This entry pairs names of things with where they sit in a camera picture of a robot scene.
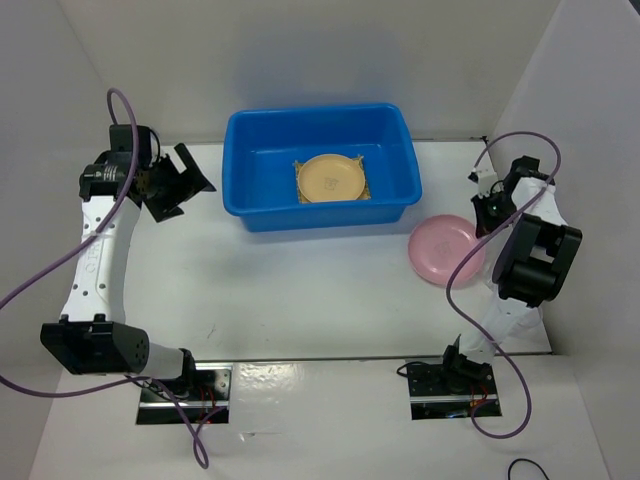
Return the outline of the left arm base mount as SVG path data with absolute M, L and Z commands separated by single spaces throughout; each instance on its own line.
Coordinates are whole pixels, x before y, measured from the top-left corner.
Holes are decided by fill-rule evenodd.
M 178 400 L 193 426 L 228 424 L 233 380 L 233 364 L 197 362 L 193 384 L 187 388 L 179 380 L 162 380 Z M 144 382 L 137 407 L 137 425 L 172 425 L 182 422 L 170 396 L 155 383 Z

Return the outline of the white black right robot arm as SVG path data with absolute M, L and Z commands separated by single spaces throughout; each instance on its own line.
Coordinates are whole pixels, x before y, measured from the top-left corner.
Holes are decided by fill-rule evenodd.
M 540 306 L 559 294 L 582 242 L 582 232 L 559 213 L 555 183 L 538 159 L 522 156 L 506 177 L 470 178 L 485 191 L 472 197 L 476 237 L 505 240 L 492 267 L 492 297 L 482 327 L 449 345 L 438 381 L 450 393 L 489 374 L 496 347 L 541 322 Z

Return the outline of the pink plastic plate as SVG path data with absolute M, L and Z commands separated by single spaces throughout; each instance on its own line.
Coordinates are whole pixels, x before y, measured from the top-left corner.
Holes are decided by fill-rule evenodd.
M 409 263 L 420 278 L 445 287 L 477 243 L 475 226 L 470 221 L 451 214 L 432 216 L 419 223 L 409 236 Z

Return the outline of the blue plastic bin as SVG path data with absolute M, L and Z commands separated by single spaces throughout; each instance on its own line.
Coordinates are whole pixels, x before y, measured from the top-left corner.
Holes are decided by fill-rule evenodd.
M 359 159 L 368 198 L 301 202 L 296 167 L 322 154 Z M 245 110 L 229 118 L 223 205 L 250 232 L 394 223 L 421 197 L 409 129 L 392 104 Z

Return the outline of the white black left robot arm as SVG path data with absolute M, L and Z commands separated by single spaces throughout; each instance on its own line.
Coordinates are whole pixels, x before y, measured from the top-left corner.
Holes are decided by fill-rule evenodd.
M 124 281 L 134 228 L 147 209 L 156 222 L 182 214 L 182 203 L 213 191 L 183 143 L 178 170 L 146 127 L 113 125 L 110 147 L 79 178 L 82 239 L 75 275 L 60 318 L 41 328 L 42 345 L 73 375 L 137 374 L 163 380 L 176 399 L 193 396 L 199 375 L 191 352 L 154 344 L 127 324 Z

